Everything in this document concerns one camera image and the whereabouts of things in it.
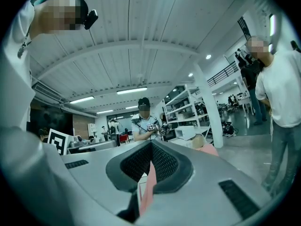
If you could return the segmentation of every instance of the table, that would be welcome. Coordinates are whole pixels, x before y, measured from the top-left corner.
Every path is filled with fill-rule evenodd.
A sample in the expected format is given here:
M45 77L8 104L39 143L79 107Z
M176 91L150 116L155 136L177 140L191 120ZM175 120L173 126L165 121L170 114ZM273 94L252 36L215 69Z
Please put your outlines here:
M252 106L252 102L251 102L250 97L245 97L245 98L239 100L238 104L243 106L243 109L244 109L244 112L245 112L245 117L246 117L246 111L247 111L247 113L249 113L249 109L248 109L247 106L246 106L246 110L245 110L245 105L250 104L251 113L252 113L252 115L254 115L254 110L253 110L253 106Z

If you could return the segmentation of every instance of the fluorescent light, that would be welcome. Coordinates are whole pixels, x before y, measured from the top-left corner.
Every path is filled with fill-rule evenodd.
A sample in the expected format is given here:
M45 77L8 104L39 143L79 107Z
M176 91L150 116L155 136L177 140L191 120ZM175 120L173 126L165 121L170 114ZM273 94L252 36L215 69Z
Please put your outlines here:
M275 33L276 28L276 17L275 15L272 15L269 18L269 35L272 36Z
M137 107L138 107L138 106L135 105L135 106L126 107L126 109L128 110L128 109L137 108Z
M138 91L144 91L144 90L147 90L147 87L136 88L136 89L126 89L126 90L117 91L117 95L122 95L122 94L127 94L127 93L132 93L132 92L138 92Z
M71 101L70 104L76 104L76 103L79 103L79 102L83 102L83 101L86 101L86 100L92 100L94 99L94 96L90 96L90 97L87 97L87 98L82 98L80 100L74 100L74 101Z
M100 111L100 112L97 112L96 114L102 114L102 113L107 113L107 112L112 112L113 110L109 110L109 111Z

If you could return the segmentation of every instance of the black cap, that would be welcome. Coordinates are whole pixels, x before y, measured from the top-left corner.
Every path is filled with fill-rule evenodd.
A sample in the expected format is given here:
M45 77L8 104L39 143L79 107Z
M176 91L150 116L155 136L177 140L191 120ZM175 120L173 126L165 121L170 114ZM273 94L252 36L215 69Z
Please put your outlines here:
M138 100L138 107L140 108L141 105L147 105L148 107L151 106L149 99L146 97Z

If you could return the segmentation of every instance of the concrete floor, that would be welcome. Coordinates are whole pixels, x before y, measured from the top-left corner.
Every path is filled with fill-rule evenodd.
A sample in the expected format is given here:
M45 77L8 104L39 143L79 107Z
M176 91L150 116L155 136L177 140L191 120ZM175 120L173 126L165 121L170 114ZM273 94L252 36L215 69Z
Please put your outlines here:
M223 114L222 120L231 121L238 133L236 137L223 137L224 146L217 149L219 156L261 184L271 163L270 118L262 125L254 126L255 116L250 112L245 117L243 110L238 109ZM286 162L287 151L276 183L284 176Z

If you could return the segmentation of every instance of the jeans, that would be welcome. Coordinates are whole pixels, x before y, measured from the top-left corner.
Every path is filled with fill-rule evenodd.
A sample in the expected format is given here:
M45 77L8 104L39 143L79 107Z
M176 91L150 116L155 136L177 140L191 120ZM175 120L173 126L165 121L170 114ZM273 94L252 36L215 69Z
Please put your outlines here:
M255 95L255 89L249 90L252 106L255 109L256 121L262 123L262 120L267 119L267 112L262 102L258 101Z
M300 165L301 124L292 128L284 128L273 121L272 162L269 173L262 183L267 191L271 190L277 178L286 145L288 154L285 176L276 187L275 193L286 190L292 184L296 170Z

